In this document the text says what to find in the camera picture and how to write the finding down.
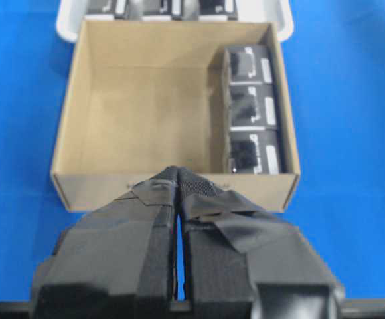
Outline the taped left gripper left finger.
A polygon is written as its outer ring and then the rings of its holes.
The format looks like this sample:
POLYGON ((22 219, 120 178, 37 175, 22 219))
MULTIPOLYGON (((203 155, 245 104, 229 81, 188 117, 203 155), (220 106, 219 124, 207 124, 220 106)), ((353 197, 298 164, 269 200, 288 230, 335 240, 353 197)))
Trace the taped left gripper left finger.
POLYGON ((166 318, 175 267, 175 167, 65 230, 31 287, 31 318, 166 318))

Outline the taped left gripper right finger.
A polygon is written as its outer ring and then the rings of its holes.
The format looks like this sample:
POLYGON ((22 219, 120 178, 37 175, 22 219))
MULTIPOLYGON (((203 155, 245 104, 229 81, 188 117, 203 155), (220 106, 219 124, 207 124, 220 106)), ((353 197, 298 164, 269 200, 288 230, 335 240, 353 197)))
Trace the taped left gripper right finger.
POLYGON ((342 284, 300 230, 235 191, 178 172, 196 318, 339 318, 342 284))

